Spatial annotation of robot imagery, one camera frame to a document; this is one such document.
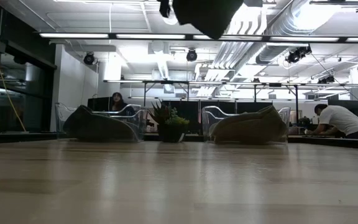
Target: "person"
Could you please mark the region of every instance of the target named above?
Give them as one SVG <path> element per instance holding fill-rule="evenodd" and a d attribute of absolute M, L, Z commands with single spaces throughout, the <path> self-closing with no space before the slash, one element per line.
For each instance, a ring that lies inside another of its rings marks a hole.
<path fill-rule="evenodd" d="M 112 94 L 112 105 L 110 106 L 110 111 L 121 111 L 126 106 L 128 106 L 128 104 L 125 103 L 122 99 L 121 93 L 116 92 Z M 135 114 L 134 109 L 132 107 L 127 107 L 122 113 L 119 113 L 118 115 L 132 116 L 133 114 Z"/>
<path fill-rule="evenodd" d="M 348 139 L 358 139 L 358 117 L 343 106 L 317 105 L 314 112 L 319 116 L 316 130 L 307 131 L 307 135 L 333 135 L 341 131 Z M 334 126 L 324 131 L 327 125 Z"/>
<path fill-rule="evenodd" d="M 120 111 L 124 109 L 128 104 L 122 99 L 121 93 L 112 94 L 112 105 L 110 105 L 110 111 Z"/>

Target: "dark hair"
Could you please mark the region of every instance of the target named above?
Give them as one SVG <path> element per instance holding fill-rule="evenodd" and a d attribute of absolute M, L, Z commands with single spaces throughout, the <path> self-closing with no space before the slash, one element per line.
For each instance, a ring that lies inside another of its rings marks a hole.
<path fill-rule="evenodd" d="M 315 106 L 314 108 L 314 112 L 317 113 L 317 110 L 320 109 L 320 110 L 324 110 L 325 108 L 327 108 L 328 105 L 317 105 Z"/>
<path fill-rule="evenodd" d="M 119 92 L 113 93 L 112 94 L 112 104 L 111 104 L 111 108 L 116 104 L 116 102 L 114 101 L 114 97 L 115 96 L 119 96 L 120 100 L 117 102 L 117 107 L 120 109 L 123 109 L 125 107 L 125 103 L 124 103 L 124 99 L 122 99 L 122 95 Z"/>

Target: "white t-shirt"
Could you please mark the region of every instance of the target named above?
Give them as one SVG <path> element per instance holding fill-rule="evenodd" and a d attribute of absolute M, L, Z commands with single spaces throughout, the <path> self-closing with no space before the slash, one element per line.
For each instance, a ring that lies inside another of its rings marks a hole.
<path fill-rule="evenodd" d="M 343 106 L 327 106 L 320 114 L 320 124 L 330 124 L 349 135 L 358 132 L 358 116 Z"/>

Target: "glass wall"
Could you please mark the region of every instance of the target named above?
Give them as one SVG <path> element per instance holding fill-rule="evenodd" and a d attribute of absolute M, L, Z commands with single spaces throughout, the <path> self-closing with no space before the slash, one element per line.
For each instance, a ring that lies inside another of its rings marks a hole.
<path fill-rule="evenodd" d="M 52 97 L 48 84 L 52 77 L 48 77 L 45 70 L 9 54 L 1 55 L 1 70 L 7 91 L 0 77 L 0 133 L 23 131 L 12 106 L 26 131 L 48 131 L 51 110 L 48 102 Z"/>

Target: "man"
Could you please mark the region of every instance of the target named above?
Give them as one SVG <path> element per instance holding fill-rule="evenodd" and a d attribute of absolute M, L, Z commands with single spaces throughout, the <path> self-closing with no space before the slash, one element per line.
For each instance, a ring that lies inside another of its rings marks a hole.
<path fill-rule="evenodd" d="M 314 112 L 319 116 L 318 127 L 314 131 L 307 131 L 306 134 L 333 135 L 341 131 L 348 139 L 358 139 L 358 117 L 345 107 L 317 105 Z M 324 132 L 327 124 L 334 127 Z"/>

